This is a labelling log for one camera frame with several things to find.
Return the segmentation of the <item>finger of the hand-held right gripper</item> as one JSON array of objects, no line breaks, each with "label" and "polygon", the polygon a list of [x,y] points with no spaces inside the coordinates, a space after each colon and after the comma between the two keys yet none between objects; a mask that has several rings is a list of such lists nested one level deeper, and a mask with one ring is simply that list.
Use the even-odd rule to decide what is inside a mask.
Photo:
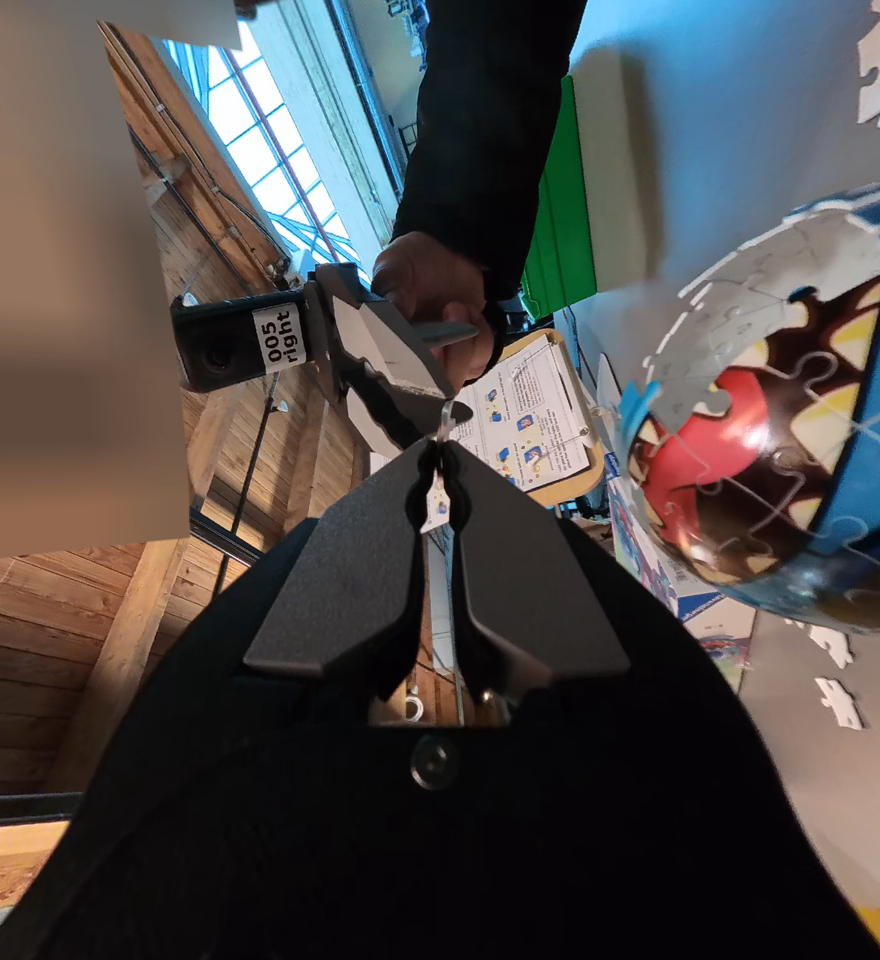
[{"label": "finger of the hand-held right gripper", "polygon": [[350,421],[376,452],[407,450],[422,439],[435,438],[449,404],[451,426],[474,418],[468,404],[448,401],[441,390],[395,385],[381,375],[346,373],[345,387]]},{"label": "finger of the hand-held right gripper", "polygon": [[432,349],[391,301],[375,298],[354,306],[335,295],[333,317],[343,352],[391,386],[443,402],[456,397]]}]

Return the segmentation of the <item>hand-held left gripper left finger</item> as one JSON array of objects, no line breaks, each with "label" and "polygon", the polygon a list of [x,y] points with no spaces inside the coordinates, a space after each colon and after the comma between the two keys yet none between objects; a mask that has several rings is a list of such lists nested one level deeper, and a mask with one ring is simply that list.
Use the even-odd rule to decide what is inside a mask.
[{"label": "hand-held left gripper left finger", "polygon": [[417,662],[425,595],[422,439],[316,521],[244,656],[256,673],[387,700]]}]

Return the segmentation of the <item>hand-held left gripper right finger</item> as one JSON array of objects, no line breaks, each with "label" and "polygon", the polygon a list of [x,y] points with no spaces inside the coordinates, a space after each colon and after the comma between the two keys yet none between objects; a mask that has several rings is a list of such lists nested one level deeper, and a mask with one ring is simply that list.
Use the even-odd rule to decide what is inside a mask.
[{"label": "hand-held left gripper right finger", "polygon": [[454,652],[474,699],[618,678],[623,644],[560,522],[469,452],[444,442]]}]

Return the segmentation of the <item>single curved puzzle piece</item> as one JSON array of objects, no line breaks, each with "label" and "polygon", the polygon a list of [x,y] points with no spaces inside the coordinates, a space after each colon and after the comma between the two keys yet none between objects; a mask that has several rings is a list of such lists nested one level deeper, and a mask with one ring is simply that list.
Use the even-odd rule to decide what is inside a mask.
[{"label": "single curved puzzle piece", "polygon": [[424,522],[420,527],[422,535],[434,531],[450,520],[451,504],[442,477],[441,453],[443,452],[443,445],[450,438],[452,428],[455,425],[454,406],[453,399],[444,404],[439,427],[434,437],[434,469],[430,486],[425,495],[426,513]]}]

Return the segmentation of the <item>blue cartoon puzzle ball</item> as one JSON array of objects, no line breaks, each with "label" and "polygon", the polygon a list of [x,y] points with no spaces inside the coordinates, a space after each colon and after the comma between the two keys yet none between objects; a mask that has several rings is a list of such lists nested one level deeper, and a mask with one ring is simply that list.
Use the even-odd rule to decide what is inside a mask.
[{"label": "blue cartoon puzzle ball", "polygon": [[795,209],[679,298],[617,409],[648,534],[738,602],[880,633],[880,181]]}]

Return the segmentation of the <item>person's right forearm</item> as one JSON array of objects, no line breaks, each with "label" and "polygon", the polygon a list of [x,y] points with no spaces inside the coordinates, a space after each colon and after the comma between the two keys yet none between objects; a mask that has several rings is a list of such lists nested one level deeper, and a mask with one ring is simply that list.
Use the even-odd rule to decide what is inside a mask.
[{"label": "person's right forearm", "polygon": [[427,234],[469,258],[495,302],[521,286],[586,5],[426,3],[418,140],[394,234]]}]

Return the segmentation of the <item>colourful cartoon puzzle box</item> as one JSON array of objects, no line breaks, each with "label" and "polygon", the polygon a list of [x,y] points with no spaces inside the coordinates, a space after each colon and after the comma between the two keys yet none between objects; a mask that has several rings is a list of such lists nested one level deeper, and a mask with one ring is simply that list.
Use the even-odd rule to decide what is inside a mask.
[{"label": "colourful cartoon puzzle box", "polygon": [[614,557],[668,608],[739,693],[756,611],[701,582],[656,545],[633,511],[628,483],[614,453],[604,457]]}]

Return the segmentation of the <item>person's right hand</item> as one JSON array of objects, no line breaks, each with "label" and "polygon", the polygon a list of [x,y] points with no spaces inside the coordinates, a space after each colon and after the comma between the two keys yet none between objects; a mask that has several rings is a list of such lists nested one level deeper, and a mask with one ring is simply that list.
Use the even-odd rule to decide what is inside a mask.
[{"label": "person's right hand", "polygon": [[484,374],[496,337],[483,314],[483,275],[475,263],[428,234],[414,231],[393,240],[375,259],[371,288],[411,324],[473,327],[472,337],[436,347],[432,353],[455,390]]}]

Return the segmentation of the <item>skylight window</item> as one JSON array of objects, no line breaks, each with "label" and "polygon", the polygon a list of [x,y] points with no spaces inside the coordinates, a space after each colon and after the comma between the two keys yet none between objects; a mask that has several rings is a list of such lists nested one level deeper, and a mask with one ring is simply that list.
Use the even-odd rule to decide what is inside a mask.
[{"label": "skylight window", "polygon": [[197,98],[230,158],[294,254],[319,263],[360,256],[249,26],[238,51],[164,39],[161,43]]}]

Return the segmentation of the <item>green plastic bin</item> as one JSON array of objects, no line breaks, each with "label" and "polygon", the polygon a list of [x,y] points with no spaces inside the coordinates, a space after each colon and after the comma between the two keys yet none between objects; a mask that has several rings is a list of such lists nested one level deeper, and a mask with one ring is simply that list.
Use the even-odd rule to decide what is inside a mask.
[{"label": "green plastic bin", "polygon": [[529,316],[541,321],[597,291],[574,79],[566,76],[520,298]]}]

